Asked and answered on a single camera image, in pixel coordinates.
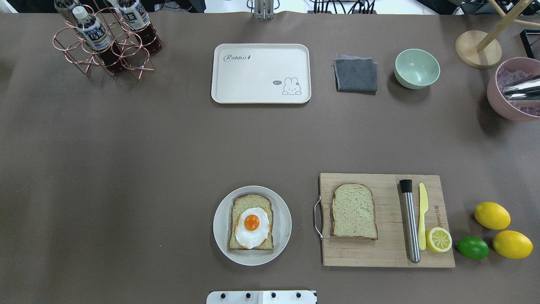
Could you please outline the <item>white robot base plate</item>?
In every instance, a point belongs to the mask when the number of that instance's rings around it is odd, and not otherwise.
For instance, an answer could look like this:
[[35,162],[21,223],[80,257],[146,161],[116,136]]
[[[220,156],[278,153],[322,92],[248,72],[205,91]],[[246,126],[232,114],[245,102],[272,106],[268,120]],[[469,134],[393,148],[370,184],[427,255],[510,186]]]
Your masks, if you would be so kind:
[[214,291],[207,296],[207,304],[316,304],[314,290],[242,290]]

